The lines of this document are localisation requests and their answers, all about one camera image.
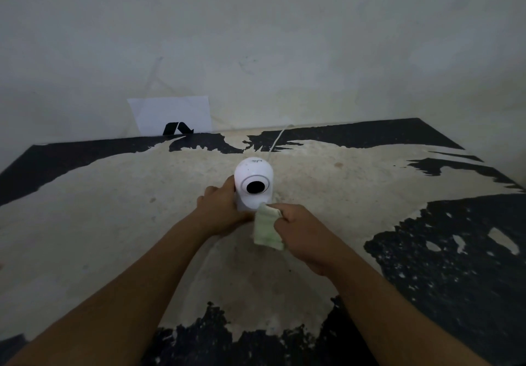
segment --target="white security camera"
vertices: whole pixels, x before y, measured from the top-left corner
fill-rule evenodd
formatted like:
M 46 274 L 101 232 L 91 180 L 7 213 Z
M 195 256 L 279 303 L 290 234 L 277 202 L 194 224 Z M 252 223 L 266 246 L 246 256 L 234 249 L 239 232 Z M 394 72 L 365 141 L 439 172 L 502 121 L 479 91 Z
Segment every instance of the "white security camera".
M 233 173 L 238 210 L 257 210 L 261 203 L 272 203 L 274 170 L 264 159 L 250 157 L 236 167 Z

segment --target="person's right hand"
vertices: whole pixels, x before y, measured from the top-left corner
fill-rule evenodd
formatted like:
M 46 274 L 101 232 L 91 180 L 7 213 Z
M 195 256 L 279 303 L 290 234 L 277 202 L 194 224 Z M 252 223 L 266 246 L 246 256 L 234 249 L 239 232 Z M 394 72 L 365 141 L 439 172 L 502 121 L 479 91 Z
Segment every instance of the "person's right hand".
M 350 248 L 303 205 L 269 204 L 283 215 L 274 223 L 290 253 L 318 275 L 326 275 Z

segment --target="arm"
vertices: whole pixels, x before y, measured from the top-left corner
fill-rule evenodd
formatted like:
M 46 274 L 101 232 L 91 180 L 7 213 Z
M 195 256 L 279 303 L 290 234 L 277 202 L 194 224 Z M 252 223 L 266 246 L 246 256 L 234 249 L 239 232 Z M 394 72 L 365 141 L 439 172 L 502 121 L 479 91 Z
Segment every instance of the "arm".
M 197 208 L 121 275 L 52 324 L 7 366 L 135 365 L 190 260 L 211 236 L 253 216 L 238 212 L 233 177 L 207 187 Z
M 301 205 L 274 204 L 289 251 L 335 285 L 372 354 L 383 366 L 488 366 L 420 313 L 338 236 Z

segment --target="camera lens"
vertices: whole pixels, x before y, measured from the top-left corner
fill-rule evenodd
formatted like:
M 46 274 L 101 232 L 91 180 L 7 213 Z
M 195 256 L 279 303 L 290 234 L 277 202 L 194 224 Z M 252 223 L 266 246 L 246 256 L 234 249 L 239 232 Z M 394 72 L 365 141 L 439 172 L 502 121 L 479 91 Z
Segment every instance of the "camera lens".
M 251 195 L 261 193 L 263 190 L 265 190 L 265 184 L 263 182 L 260 182 L 259 180 L 247 184 L 247 191 Z

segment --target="person's left hand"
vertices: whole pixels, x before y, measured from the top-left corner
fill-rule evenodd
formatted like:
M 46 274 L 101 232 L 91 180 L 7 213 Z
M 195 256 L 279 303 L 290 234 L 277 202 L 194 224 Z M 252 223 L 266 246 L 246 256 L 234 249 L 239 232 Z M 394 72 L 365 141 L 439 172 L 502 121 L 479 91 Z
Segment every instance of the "person's left hand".
M 227 235 L 254 219 L 253 212 L 237 210 L 233 175 L 220 188 L 208 186 L 205 195 L 197 199 L 197 208 L 190 215 L 199 220 L 210 236 Z

